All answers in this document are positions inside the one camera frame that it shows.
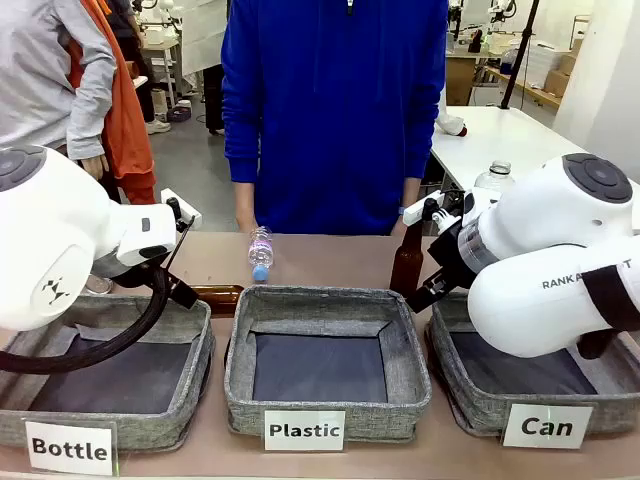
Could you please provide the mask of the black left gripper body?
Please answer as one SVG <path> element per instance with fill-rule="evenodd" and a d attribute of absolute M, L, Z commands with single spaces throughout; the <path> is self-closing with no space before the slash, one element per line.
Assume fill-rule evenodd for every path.
<path fill-rule="evenodd" d="M 166 269 L 158 271 L 159 309 L 164 309 L 169 301 L 191 309 L 199 299 L 198 293 L 183 280 Z"/>

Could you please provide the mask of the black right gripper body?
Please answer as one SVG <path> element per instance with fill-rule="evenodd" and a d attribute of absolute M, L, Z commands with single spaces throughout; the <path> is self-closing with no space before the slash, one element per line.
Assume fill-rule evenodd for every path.
<path fill-rule="evenodd" d="M 440 300 L 456 288 L 468 290 L 481 271 L 481 237 L 477 222 L 463 227 L 458 220 L 441 233 L 428 249 L 440 266 L 425 281 L 432 300 Z"/>

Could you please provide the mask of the bystander's hand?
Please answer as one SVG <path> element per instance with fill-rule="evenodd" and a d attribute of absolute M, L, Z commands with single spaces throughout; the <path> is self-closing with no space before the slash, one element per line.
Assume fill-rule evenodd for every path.
<path fill-rule="evenodd" d="M 104 175 L 110 171 L 105 154 L 78 160 L 78 164 L 96 181 L 101 180 Z"/>

